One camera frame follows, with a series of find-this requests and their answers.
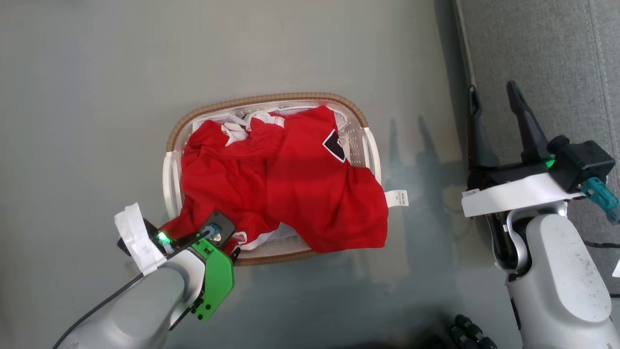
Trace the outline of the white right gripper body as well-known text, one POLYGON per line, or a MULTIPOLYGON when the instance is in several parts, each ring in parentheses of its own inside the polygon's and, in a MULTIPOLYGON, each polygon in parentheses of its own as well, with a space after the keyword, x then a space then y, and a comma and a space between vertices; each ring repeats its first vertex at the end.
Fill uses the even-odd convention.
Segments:
POLYGON ((461 204, 466 217, 477 217, 583 196, 565 192, 552 179, 546 162, 517 163, 473 168, 461 204))

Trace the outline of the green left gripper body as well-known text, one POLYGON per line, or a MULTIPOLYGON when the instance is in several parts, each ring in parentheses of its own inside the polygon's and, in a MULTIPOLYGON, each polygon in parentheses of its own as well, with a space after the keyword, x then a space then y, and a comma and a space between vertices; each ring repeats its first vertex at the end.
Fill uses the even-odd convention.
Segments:
POLYGON ((234 287, 234 263, 208 239, 200 239, 192 248, 205 260, 202 296, 192 310, 199 320, 207 322, 234 287))

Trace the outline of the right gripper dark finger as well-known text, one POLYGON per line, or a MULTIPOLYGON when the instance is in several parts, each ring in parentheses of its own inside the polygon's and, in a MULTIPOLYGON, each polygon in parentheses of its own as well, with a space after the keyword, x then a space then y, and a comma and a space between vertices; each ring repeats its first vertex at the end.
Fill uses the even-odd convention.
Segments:
POLYGON ((467 90, 467 154, 468 168, 472 171, 499 166, 499 158, 483 125, 482 102, 475 86, 467 90))
POLYGON ((521 161, 527 164, 547 162, 551 153, 547 150, 548 139, 515 81, 506 84, 511 111, 514 113, 520 133, 521 161))

